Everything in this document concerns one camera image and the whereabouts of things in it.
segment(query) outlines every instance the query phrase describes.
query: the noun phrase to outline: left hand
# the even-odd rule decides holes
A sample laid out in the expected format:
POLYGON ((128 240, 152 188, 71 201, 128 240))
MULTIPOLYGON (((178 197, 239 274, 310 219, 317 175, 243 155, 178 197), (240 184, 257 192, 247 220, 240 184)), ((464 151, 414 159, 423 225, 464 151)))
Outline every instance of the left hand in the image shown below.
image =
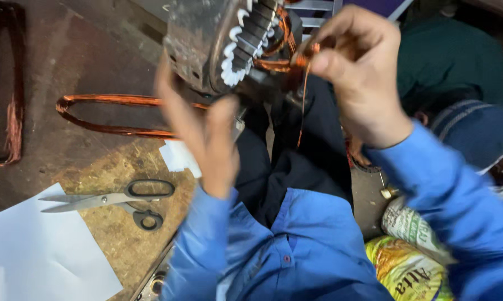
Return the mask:
POLYGON ((155 95, 161 99, 162 115, 196 159, 203 174, 203 190, 208 195, 225 199, 229 197, 240 165, 232 137, 238 101, 232 95, 216 101, 202 122, 176 92, 175 75, 166 57, 166 53, 161 57, 154 83, 155 95))

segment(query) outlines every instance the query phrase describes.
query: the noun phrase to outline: right hand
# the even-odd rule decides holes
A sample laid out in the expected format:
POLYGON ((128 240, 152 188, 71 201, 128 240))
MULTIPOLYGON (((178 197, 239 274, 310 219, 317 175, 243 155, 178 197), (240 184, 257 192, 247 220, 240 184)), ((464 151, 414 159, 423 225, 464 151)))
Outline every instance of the right hand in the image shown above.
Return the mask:
POLYGON ((370 147, 387 148, 407 138, 413 124, 396 88, 399 30, 387 19, 346 5, 307 44, 326 38, 335 39, 335 46, 316 54, 310 71, 333 84, 342 125, 370 147))

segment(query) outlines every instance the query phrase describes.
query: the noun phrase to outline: hand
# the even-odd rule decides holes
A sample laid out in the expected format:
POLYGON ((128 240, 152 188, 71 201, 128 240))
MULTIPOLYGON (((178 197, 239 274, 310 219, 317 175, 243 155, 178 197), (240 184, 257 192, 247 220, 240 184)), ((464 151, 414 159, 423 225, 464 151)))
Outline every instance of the hand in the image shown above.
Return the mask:
POLYGON ((174 74, 166 62, 164 53, 154 83, 156 97, 161 99, 162 114, 196 159, 203 174, 203 190, 208 195, 225 199, 239 170, 239 153, 232 138, 238 102, 234 96, 216 101, 202 124, 188 102, 175 91, 174 74))
POLYGON ((325 39, 334 40, 334 47, 316 54, 310 70, 333 84, 342 125, 375 148, 409 136, 413 124, 402 111, 396 88, 398 29, 370 11, 347 5, 308 44, 325 39))

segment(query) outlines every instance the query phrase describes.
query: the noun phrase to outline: copper coil loop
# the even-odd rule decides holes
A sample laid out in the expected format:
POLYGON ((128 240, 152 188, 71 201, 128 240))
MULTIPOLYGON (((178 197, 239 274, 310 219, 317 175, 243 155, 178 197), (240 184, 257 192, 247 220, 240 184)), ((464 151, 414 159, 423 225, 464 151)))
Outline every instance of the copper coil loop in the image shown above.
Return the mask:
MULTIPOLYGON (((159 106, 161 99, 153 98, 150 96, 140 95, 122 95, 122 94, 85 94, 85 95, 66 95, 56 102, 56 111, 66 120, 87 130, 117 134, 117 135, 131 135, 142 138, 154 138, 164 140, 179 140, 179 138, 172 131, 155 130, 140 127, 120 127, 111 125, 100 125, 89 123, 80 120, 71 115, 68 110, 76 103, 79 102, 98 102, 98 103, 113 103, 115 105, 123 106, 159 106)), ((207 110, 208 105, 202 103, 192 103, 192 107, 207 110)))

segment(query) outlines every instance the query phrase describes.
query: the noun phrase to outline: scissors blade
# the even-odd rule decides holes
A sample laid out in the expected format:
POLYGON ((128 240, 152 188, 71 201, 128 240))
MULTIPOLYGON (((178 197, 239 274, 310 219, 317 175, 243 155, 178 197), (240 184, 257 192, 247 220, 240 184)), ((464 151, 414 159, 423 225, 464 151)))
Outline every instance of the scissors blade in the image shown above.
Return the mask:
POLYGON ((57 207, 44 209, 41 212, 43 213, 67 212, 67 211, 112 205, 115 203, 121 203, 127 201, 132 201, 132 199, 127 197, 123 193, 109 193, 107 195, 95 195, 91 198, 82 199, 78 202, 72 202, 57 207))
POLYGON ((40 201, 53 201, 63 203, 74 203, 88 198, 93 198, 95 195, 53 195, 39 199, 40 201))

